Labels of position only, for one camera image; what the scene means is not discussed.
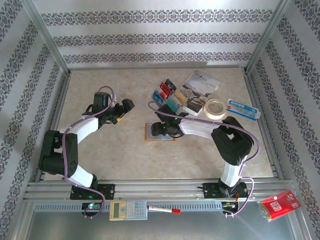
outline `red card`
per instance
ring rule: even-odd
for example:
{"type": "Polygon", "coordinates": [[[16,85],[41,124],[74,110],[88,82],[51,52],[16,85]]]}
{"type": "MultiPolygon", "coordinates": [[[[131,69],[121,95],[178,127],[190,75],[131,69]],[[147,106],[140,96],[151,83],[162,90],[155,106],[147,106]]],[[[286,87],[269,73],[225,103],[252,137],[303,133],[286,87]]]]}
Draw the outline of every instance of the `red card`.
{"type": "Polygon", "coordinates": [[[167,87],[167,85],[165,85],[163,82],[160,84],[160,88],[162,89],[162,91],[164,91],[164,93],[166,94],[166,98],[168,98],[171,95],[171,91],[170,89],[167,87]]]}
{"type": "Polygon", "coordinates": [[[301,207],[300,202],[291,190],[286,190],[275,196],[271,196],[261,201],[259,204],[269,221],[277,219],[301,207]]]}

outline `masking tape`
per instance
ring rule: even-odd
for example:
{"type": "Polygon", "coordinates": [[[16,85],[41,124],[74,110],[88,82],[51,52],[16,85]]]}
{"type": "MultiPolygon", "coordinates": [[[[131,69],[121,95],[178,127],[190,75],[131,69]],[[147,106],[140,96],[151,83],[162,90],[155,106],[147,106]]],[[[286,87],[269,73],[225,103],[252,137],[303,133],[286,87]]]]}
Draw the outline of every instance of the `masking tape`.
{"type": "Polygon", "coordinates": [[[225,115],[226,110],[227,110],[226,104],[217,98],[211,98],[208,101],[206,101],[203,108],[205,115],[212,120],[221,119],[225,115]],[[215,105],[216,108],[218,108],[219,110],[217,112],[213,112],[209,109],[209,105],[215,105]]]}

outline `beige tabletop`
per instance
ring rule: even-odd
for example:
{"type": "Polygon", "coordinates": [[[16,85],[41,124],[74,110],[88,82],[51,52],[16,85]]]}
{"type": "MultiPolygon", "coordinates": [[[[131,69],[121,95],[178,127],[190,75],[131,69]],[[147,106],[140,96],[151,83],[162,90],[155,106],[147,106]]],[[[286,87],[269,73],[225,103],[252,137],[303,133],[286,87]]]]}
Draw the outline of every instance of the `beige tabletop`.
{"type": "MultiPolygon", "coordinates": [[[[215,97],[225,103],[229,98],[252,105],[240,68],[159,68],[74,70],[62,109],[59,129],[78,120],[94,94],[108,85],[116,93],[117,102],[131,99],[135,108],[118,124],[105,124],[78,145],[78,162],[98,179],[168,179],[219,178],[224,160],[214,141],[195,135],[185,135],[173,142],[146,142],[145,123],[159,122],[148,108],[151,94],[164,79],[178,88],[194,70],[213,76],[221,82],[215,97]]],[[[251,131],[261,142],[261,152],[247,164],[243,176],[273,177],[261,133],[256,121],[227,112],[251,131]]],[[[203,111],[200,118],[206,118],[203,111]]],[[[46,174],[46,180],[61,179],[46,174]]]]}

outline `calculator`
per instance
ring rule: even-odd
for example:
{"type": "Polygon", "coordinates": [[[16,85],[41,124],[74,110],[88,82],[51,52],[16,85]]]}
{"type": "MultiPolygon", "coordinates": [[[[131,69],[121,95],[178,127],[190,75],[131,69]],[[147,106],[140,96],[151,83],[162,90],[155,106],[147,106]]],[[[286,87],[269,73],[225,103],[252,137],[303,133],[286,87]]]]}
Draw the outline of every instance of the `calculator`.
{"type": "Polygon", "coordinates": [[[120,200],[110,202],[110,221],[147,220],[147,200],[120,200]]]}

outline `metal base plate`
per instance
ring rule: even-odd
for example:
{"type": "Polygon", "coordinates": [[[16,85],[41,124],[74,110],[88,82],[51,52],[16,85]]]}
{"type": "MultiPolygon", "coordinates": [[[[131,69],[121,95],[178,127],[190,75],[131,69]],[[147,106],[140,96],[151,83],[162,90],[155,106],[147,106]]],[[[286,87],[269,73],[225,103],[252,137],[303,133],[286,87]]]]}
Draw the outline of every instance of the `metal base plate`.
{"type": "MultiPolygon", "coordinates": [[[[223,199],[225,196],[219,190],[218,182],[206,182],[202,185],[204,199],[223,199]]],[[[236,192],[239,194],[239,198],[247,198],[248,190],[247,185],[244,182],[240,182],[235,188],[236,192]]]]}
{"type": "MultiPolygon", "coordinates": [[[[99,192],[103,193],[106,200],[113,200],[115,195],[114,184],[99,184],[99,192]]],[[[102,197],[89,190],[82,189],[80,187],[72,186],[70,193],[71,200],[102,200],[102,197]]]]}

